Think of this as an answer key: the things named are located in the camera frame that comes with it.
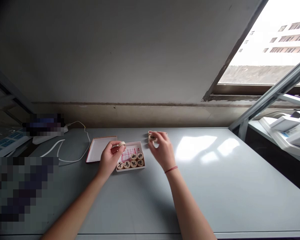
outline red string bracelet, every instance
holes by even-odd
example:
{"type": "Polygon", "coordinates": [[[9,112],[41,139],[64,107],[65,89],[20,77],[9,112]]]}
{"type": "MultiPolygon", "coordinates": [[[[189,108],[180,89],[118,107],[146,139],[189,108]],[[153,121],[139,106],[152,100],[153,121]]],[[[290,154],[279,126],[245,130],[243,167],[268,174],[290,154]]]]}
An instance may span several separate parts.
{"type": "Polygon", "coordinates": [[[171,170],[173,170],[173,169],[176,169],[176,168],[178,168],[178,166],[175,166],[175,167],[173,167],[173,168],[170,168],[168,171],[165,171],[164,173],[167,173],[167,172],[169,172],[169,171],[171,171],[171,170]]]}

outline person's left hand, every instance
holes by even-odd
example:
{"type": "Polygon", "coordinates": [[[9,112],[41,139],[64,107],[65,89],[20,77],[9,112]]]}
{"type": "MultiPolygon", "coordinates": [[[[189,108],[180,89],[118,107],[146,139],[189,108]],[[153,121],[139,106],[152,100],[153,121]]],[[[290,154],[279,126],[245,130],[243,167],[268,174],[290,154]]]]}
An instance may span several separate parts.
{"type": "Polygon", "coordinates": [[[103,150],[97,175],[108,179],[110,174],[116,168],[118,159],[126,149],[126,146],[124,145],[122,145],[121,147],[113,147],[120,142],[121,141],[110,141],[106,148],[103,150]]]}

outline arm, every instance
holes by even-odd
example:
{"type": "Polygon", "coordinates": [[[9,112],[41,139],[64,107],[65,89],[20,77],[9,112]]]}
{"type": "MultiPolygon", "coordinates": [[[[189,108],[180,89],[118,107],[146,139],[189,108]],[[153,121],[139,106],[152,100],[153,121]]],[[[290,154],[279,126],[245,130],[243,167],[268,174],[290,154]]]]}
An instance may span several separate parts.
{"type": "Polygon", "coordinates": [[[86,218],[90,207],[100,192],[102,186],[109,178],[123,153],[125,146],[113,147],[120,141],[111,141],[103,150],[98,172],[87,188],[58,218],[50,229],[41,237],[41,240],[75,239],[78,231],[86,218]]]}
{"type": "MultiPolygon", "coordinates": [[[[149,148],[163,171],[167,171],[176,166],[172,144],[163,132],[154,132],[153,135],[158,139],[159,147],[155,148],[151,141],[149,148]]],[[[185,240],[216,240],[208,221],[200,211],[180,171],[174,169],[167,172],[166,175],[170,184],[182,238],[185,240]]]]}

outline open box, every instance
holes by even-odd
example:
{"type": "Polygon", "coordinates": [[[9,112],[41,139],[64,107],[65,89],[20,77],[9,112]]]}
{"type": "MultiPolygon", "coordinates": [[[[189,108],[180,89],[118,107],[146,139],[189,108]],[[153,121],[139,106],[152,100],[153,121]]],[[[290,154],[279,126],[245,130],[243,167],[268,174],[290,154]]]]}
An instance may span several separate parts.
{"type": "MultiPolygon", "coordinates": [[[[101,154],[102,154],[104,148],[107,146],[108,142],[116,141],[116,140],[117,140],[117,136],[93,138],[91,141],[90,148],[89,148],[86,163],[93,163],[93,162],[100,161],[101,154]]],[[[118,159],[118,162],[130,161],[130,157],[131,157],[132,153],[136,153],[136,154],[142,153],[143,154],[143,166],[135,167],[135,168],[130,167],[128,169],[120,169],[120,170],[118,170],[116,167],[117,172],[142,169],[142,168],[146,167],[146,161],[144,160],[144,153],[142,150],[141,142],[126,143],[126,150],[122,153],[121,157],[118,159]]]]}
{"type": "Polygon", "coordinates": [[[110,141],[116,141],[117,136],[94,138],[91,141],[86,163],[98,162],[101,154],[110,141]]]}
{"type": "Polygon", "coordinates": [[[143,166],[142,167],[135,167],[135,168],[127,168],[127,169],[117,169],[117,172],[125,172],[125,171],[130,171],[130,170],[137,170],[137,169],[142,169],[146,167],[146,161],[144,158],[144,153],[142,150],[142,145],[141,142],[130,142],[130,143],[126,143],[126,150],[124,150],[124,152],[122,153],[121,157],[118,159],[118,162],[126,162],[126,161],[131,161],[130,157],[133,153],[142,153],[143,154],[143,166]]]}

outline hand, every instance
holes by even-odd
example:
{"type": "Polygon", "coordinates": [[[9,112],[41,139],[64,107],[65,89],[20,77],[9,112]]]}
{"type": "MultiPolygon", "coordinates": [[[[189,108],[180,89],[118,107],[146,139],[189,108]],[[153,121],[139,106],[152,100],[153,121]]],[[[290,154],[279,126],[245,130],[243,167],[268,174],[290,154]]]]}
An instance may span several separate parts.
{"type": "Polygon", "coordinates": [[[126,149],[126,146],[124,145],[122,145],[121,147],[113,147],[114,145],[117,145],[120,142],[121,141],[110,141],[106,148],[103,150],[97,173],[98,176],[102,176],[105,179],[108,179],[110,174],[116,168],[118,159],[126,149]]]}
{"type": "Polygon", "coordinates": [[[174,159],[173,147],[167,134],[164,132],[152,132],[152,135],[158,139],[159,147],[155,148],[153,141],[150,141],[149,148],[163,171],[168,171],[170,168],[175,167],[176,160],[174,159]]]}

